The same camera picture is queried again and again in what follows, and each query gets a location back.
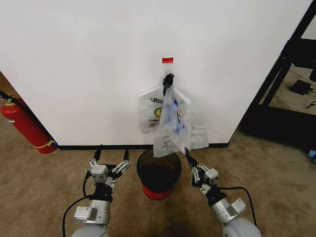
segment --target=clear plastic bag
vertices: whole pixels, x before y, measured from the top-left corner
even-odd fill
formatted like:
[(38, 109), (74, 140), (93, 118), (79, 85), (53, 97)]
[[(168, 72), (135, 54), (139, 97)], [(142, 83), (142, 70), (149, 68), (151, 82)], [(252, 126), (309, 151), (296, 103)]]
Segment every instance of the clear plastic bag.
[(208, 146), (205, 126), (190, 105), (190, 99), (173, 86), (167, 89), (154, 138), (154, 157)]
[(139, 96), (138, 126), (142, 133), (152, 133), (157, 130), (163, 100), (163, 86), (151, 89)]

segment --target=fire extinguisher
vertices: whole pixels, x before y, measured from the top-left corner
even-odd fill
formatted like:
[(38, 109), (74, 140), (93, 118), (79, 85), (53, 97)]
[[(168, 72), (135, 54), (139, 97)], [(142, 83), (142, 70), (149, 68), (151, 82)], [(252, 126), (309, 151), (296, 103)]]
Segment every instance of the fire extinguisher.
[(36, 121), (35, 116), (28, 108), (26, 103), (21, 99), (15, 99), (3, 96), (4, 92), (1, 91), (1, 96), (7, 99), (7, 103), (1, 106), (0, 111), (4, 117), (8, 119), (12, 125), (16, 127), (25, 138), (33, 144), (42, 154), (53, 152), (57, 146), (52, 140), (50, 135), (47, 134), (45, 128)]

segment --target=black power adapter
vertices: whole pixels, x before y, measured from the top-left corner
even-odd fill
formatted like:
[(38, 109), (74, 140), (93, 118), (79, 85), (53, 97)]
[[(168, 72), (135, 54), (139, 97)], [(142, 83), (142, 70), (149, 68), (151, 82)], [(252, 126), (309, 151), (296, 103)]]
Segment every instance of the black power adapter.
[(310, 94), (313, 91), (311, 85), (312, 84), (308, 82), (297, 80), (294, 85), (291, 86), (290, 91), (300, 95)]

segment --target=red tape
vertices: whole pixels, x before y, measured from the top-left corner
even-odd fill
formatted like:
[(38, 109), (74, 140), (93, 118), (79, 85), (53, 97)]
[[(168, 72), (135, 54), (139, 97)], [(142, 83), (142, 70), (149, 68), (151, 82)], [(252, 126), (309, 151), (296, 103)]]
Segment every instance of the red tape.
[(173, 57), (172, 58), (162, 58), (162, 63), (173, 63)]

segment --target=yellow smiley sticker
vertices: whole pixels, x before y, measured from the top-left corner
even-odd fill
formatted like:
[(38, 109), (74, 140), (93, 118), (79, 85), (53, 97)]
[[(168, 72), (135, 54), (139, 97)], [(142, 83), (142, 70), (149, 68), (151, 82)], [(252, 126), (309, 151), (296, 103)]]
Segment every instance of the yellow smiley sticker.
[(162, 108), (159, 108), (159, 109), (156, 109), (155, 110), (155, 115), (159, 118), (161, 116), (161, 111), (162, 111)]

